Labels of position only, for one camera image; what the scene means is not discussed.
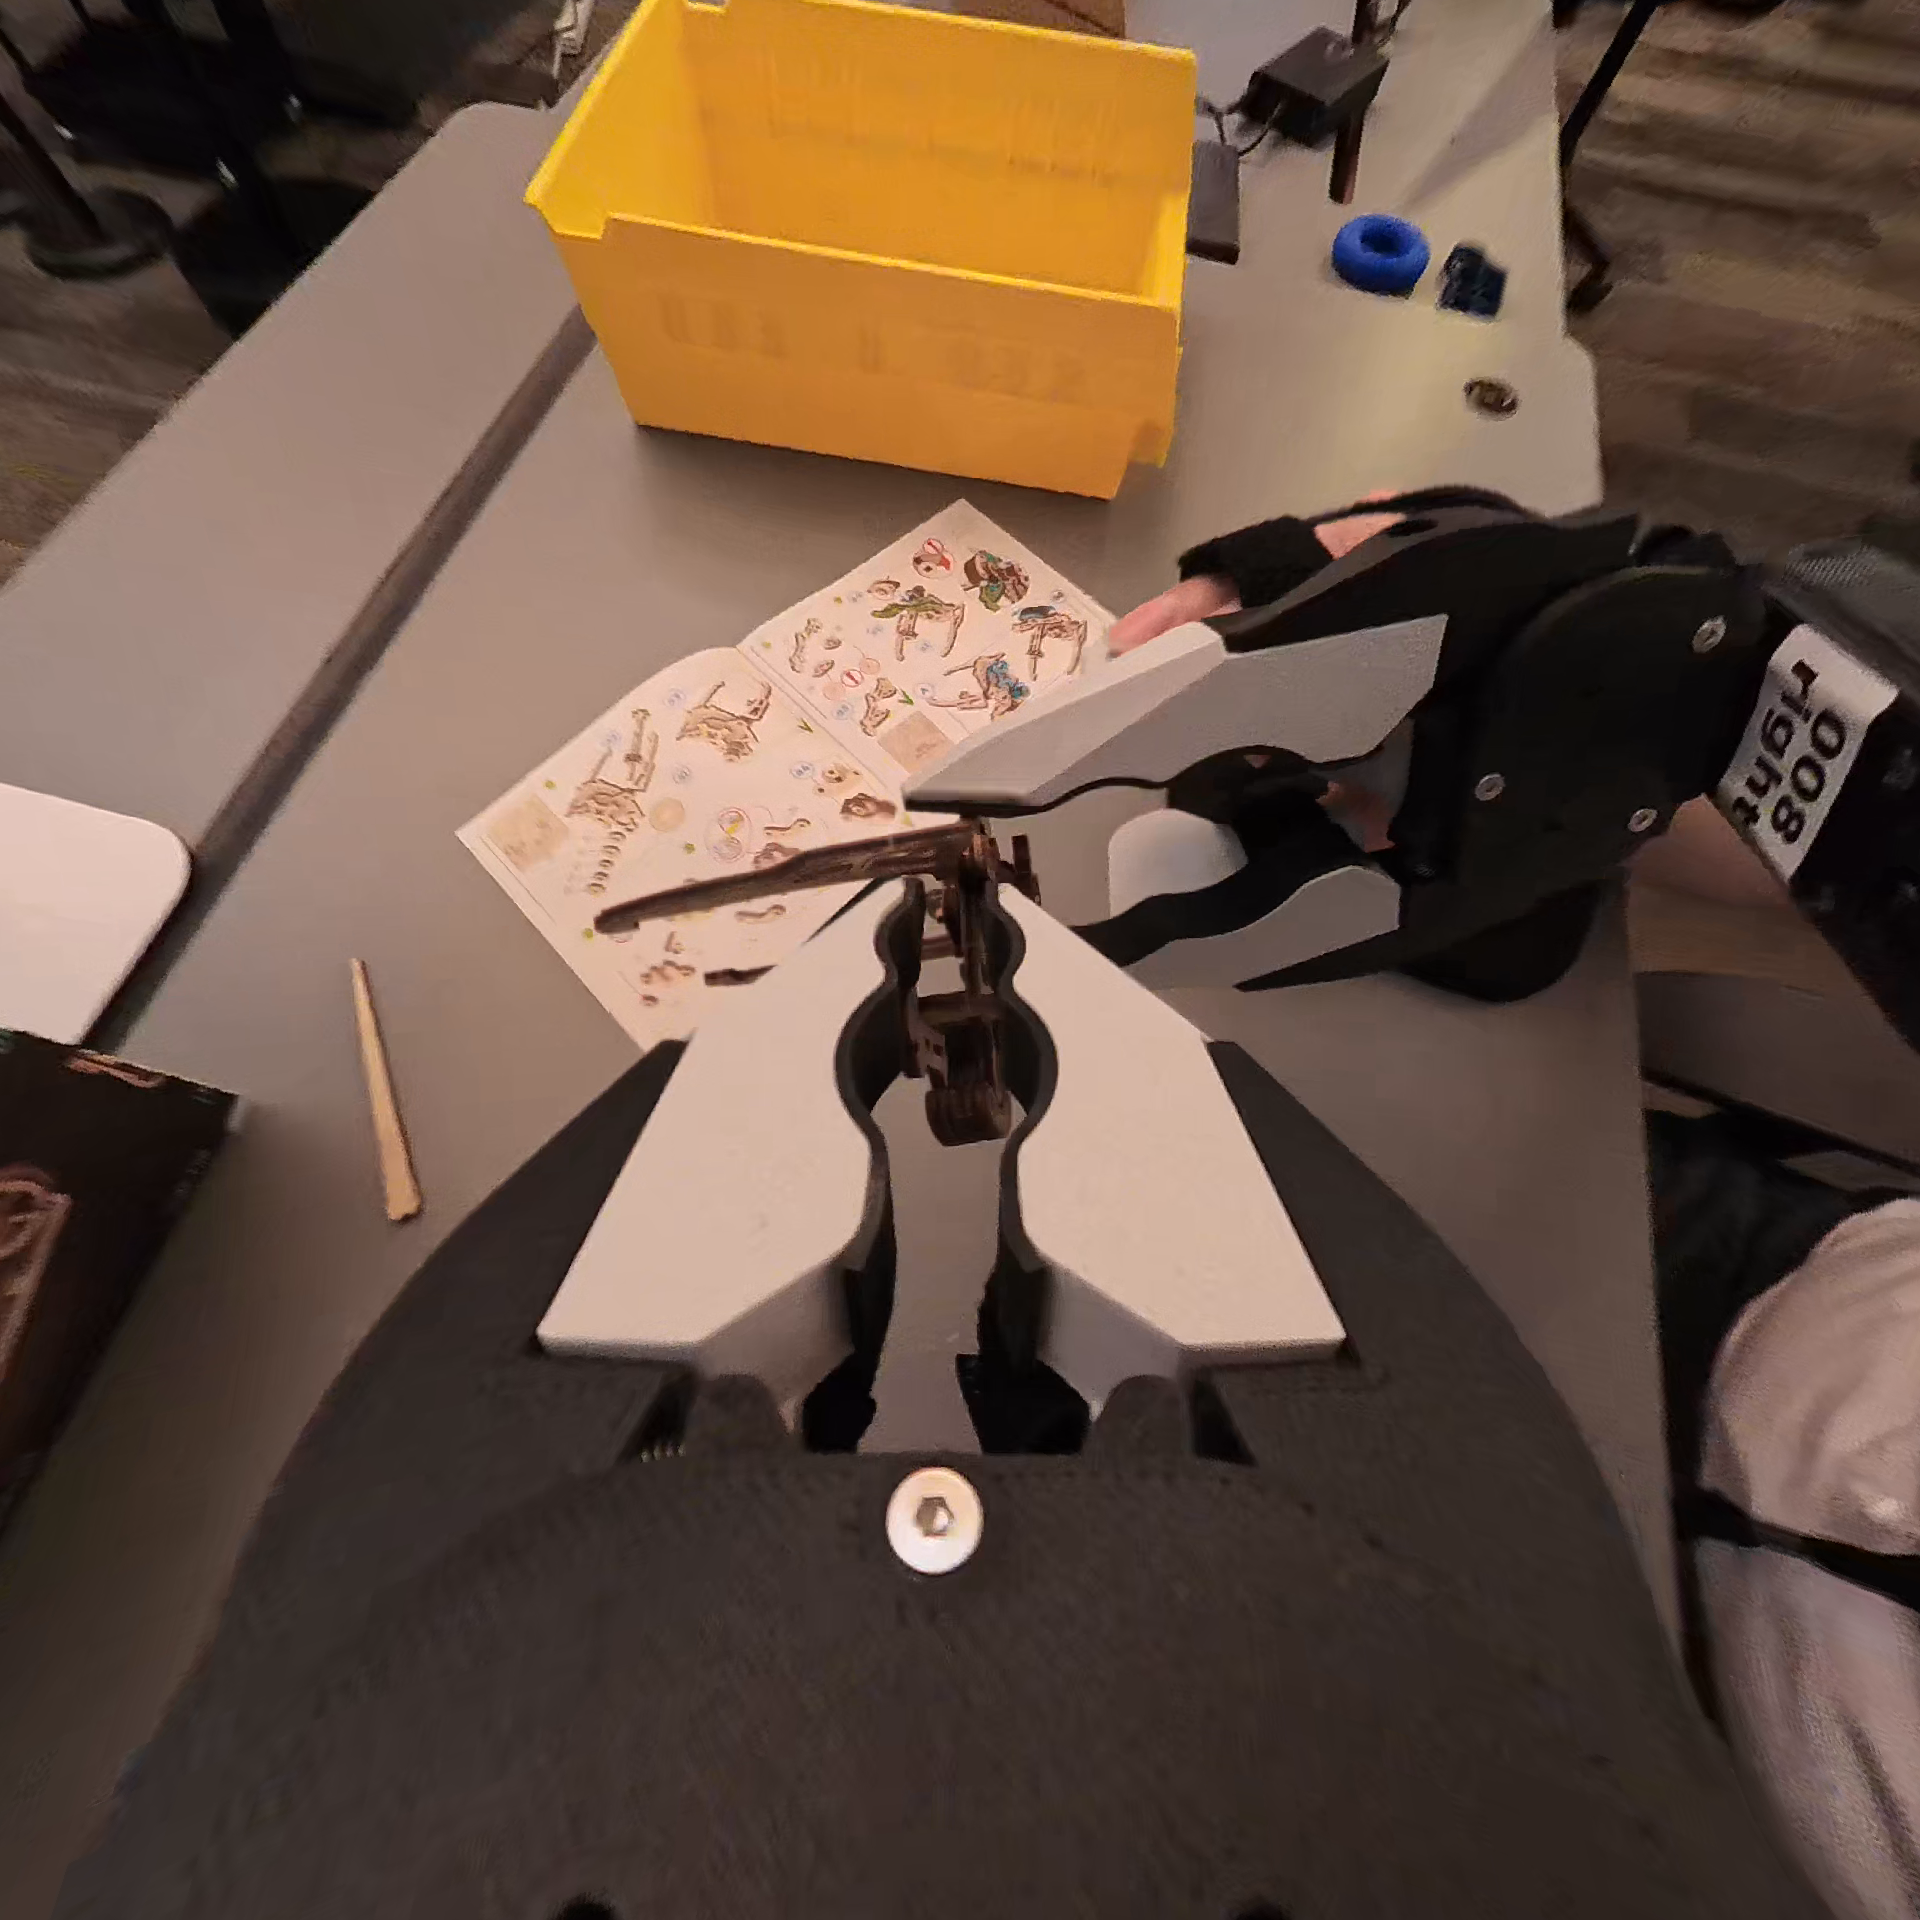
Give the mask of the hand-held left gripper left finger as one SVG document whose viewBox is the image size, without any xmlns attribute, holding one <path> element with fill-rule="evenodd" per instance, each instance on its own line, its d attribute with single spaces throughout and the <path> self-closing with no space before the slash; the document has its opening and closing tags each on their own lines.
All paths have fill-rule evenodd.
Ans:
<svg viewBox="0 0 1920 1920">
<path fill-rule="evenodd" d="M 807 1448 L 853 1454 L 896 1296 L 877 1097 L 906 1072 L 922 884 L 850 901 L 723 990 L 536 1327 L 563 1357 L 756 1380 Z"/>
</svg>

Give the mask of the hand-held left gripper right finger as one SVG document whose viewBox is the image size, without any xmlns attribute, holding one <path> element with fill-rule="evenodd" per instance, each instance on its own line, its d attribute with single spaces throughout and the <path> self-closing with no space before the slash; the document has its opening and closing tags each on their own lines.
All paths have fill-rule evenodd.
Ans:
<svg viewBox="0 0 1920 1920">
<path fill-rule="evenodd" d="M 1210 1037 L 1020 890 L 983 913 L 1018 1106 L 956 1362 L 986 1454 L 1071 1454 L 1131 1380 L 1326 1360 L 1341 1319 Z"/>
</svg>

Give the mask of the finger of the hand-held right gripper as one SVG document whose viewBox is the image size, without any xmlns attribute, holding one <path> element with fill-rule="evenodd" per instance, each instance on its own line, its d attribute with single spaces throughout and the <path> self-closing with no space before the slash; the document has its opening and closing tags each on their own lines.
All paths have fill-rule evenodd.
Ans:
<svg viewBox="0 0 1920 1920">
<path fill-rule="evenodd" d="M 1133 817 L 1109 847 L 1110 913 L 1077 934 L 1150 990 L 1253 990 L 1394 932 L 1400 887 L 1331 817 Z"/>
<path fill-rule="evenodd" d="M 1167 786 L 1222 752 L 1364 759 L 1432 687 L 1446 626 L 1421 614 L 1237 654 L 1191 622 L 1036 695 L 922 767 L 902 799 L 998 817 L 1103 783 Z"/>
</svg>

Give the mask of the brown wooden mechanical model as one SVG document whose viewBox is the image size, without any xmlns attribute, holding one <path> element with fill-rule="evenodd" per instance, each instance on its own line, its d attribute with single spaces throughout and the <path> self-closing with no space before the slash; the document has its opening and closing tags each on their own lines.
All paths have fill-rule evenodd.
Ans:
<svg viewBox="0 0 1920 1920">
<path fill-rule="evenodd" d="M 741 906 L 765 896 L 834 884 L 906 879 L 919 910 L 906 934 L 906 983 L 899 990 L 902 1072 L 925 1084 L 927 1127 L 941 1145 L 971 1145 L 1013 1130 L 1005 1085 L 1004 993 L 1008 966 L 996 958 L 990 912 L 1002 884 L 1040 901 L 1027 838 L 998 849 L 992 826 L 974 815 L 900 826 L 872 838 L 782 855 L 765 870 L 688 879 L 658 893 L 603 906 L 591 930 L 630 932 Z"/>
</svg>

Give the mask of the black model kit box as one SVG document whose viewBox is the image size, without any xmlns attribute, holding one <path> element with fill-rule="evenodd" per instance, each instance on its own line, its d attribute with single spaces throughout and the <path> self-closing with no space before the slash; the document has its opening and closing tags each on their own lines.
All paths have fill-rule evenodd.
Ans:
<svg viewBox="0 0 1920 1920">
<path fill-rule="evenodd" d="M 3 1511 L 24 1494 L 240 1098 L 3 1036 Z"/>
</svg>

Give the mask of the person's right hand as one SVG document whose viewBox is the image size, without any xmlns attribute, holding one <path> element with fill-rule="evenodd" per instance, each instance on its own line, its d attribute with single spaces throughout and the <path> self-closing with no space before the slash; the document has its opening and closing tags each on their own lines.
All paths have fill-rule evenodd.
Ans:
<svg viewBox="0 0 1920 1920">
<path fill-rule="evenodd" d="M 1312 522 L 1312 536 L 1333 559 L 1343 557 L 1357 544 L 1375 536 L 1400 521 L 1398 512 L 1349 512 L 1320 517 Z M 1182 565 L 1182 577 L 1162 593 L 1142 601 L 1119 616 L 1109 633 L 1109 654 L 1125 655 L 1204 616 L 1222 616 L 1242 608 L 1239 573 L 1197 572 Z M 1355 775 L 1354 780 L 1327 782 L 1318 796 L 1323 812 L 1363 847 L 1379 852 L 1390 846 L 1390 824 L 1397 802 L 1386 796 L 1380 776 Z"/>
</svg>

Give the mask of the thin wooden stick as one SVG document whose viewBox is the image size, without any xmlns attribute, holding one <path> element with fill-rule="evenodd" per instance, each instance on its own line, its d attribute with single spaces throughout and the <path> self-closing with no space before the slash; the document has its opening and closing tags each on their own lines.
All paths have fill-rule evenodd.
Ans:
<svg viewBox="0 0 1920 1920">
<path fill-rule="evenodd" d="M 382 1207 L 386 1217 L 392 1224 L 399 1224 L 416 1217 L 423 1208 L 416 1158 L 399 1114 L 392 1066 L 376 1018 L 367 964 L 358 956 L 350 960 L 350 983 L 352 1025 L 358 1066 L 367 1092 Z"/>
</svg>

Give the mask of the illustrated assembly leaflet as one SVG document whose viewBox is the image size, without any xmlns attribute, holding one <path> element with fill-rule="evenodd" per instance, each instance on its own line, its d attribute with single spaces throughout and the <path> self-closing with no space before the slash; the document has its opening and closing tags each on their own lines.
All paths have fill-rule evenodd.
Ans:
<svg viewBox="0 0 1920 1920">
<path fill-rule="evenodd" d="M 1112 614 L 966 501 L 653 672 L 460 841 L 638 1048 L 782 962 L 847 887 L 603 932 L 612 905 L 919 822 L 906 786 L 1107 650 Z"/>
</svg>

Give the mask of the yellow plastic bin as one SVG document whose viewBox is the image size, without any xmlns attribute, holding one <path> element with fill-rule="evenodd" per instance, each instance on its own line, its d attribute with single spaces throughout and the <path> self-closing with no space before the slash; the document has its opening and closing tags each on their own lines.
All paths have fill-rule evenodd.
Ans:
<svg viewBox="0 0 1920 1920">
<path fill-rule="evenodd" d="M 526 201 L 638 424 L 1110 497 L 1176 420 L 1184 46 L 638 4 Z"/>
</svg>

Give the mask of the white board stand base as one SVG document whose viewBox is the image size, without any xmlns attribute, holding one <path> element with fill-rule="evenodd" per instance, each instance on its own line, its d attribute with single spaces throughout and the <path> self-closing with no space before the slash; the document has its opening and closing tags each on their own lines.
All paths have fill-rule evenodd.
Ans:
<svg viewBox="0 0 1920 1920">
<path fill-rule="evenodd" d="M 168 829 L 3 786 L 3 1025 L 83 1041 L 192 872 Z"/>
</svg>

